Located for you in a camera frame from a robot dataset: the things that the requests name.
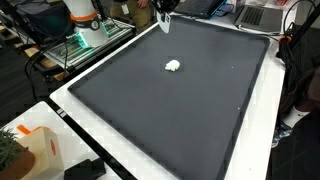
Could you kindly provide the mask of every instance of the metal rack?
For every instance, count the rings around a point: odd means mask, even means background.
[[[56,64],[64,68],[66,61],[66,46],[68,49],[66,70],[71,72],[89,63],[97,56],[119,45],[121,42],[133,36],[133,26],[120,21],[107,19],[104,21],[109,32],[109,41],[100,47],[82,48],[76,38],[71,38],[65,43],[61,43],[49,50],[44,55]]]
[[[7,26],[8,22],[13,24],[13,19],[12,17],[10,17],[10,15],[5,14],[2,10],[0,10],[0,19],[3,19],[5,23],[3,23],[3,25],[6,27],[6,30],[8,30],[10,33],[12,33],[13,35],[20,37],[22,43],[24,44],[35,44],[35,41],[27,36],[27,34],[22,31],[21,29],[19,31],[17,31],[17,29],[12,25],[12,26]]]

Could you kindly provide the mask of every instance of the potted plant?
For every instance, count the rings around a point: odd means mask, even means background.
[[[34,154],[16,142],[12,129],[0,129],[0,179],[23,178],[33,167]]]

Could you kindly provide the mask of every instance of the green light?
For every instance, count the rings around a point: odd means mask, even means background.
[[[81,46],[82,48],[87,48],[87,47],[89,47],[89,46],[88,46],[88,43],[87,43],[86,40],[84,39],[82,33],[78,33],[78,34],[76,35],[76,38],[77,38],[77,40],[78,40],[78,42],[79,42],[79,44],[80,44],[80,46]]]
[[[110,33],[107,31],[107,29],[106,29],[106,27],[104,26],[104,24],[103,24],[102,22],[101,22],[100,24],[101,24],[101,26],[103,27],[103,30],[104,30],[104,32],[106,33],[106,35],[109,36]]]

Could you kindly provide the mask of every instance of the laptop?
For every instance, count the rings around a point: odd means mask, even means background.
[[[280,9],[244,5],[237,14],[237,27],[268,33],[281,32],[283,11]]]
[[[210,19],[226,0],[182,0],[174,12],[202,19]]]

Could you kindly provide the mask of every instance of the floor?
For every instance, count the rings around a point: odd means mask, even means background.
[[[303,71],[311,69],[312,57],[320,55],[320,29],[310,29],[297,48]],[[320,112],[310,113],[294,128],[291,136],[284,138],[272,149],[269,163],[269,180],[320,180]]]
[[[312,29],[302,43],[303,69],[312,67],[310,58],[320,54],[320,30]],[[24,55],[5,46],[0,50],[0,127],[35,104],[31,86],[23,69]],[[50,93],[57,86],[46,84],[43,77],[33,73],[33,80],[42,91]],[[271,180],[320,180],[320,112],[313,112],[300,121],[292,136],[281,141],[270,156],[267,179]]]
[[[0,127],[10,122],[35,104],[30,83],[24,74],[27,62],[25,55],[19,55],[10,46],[0,50]],[[45,83],[38,72],[32,73],[32,80],[39,90],[39,100],[47,100],[48,94],[59,85]]]

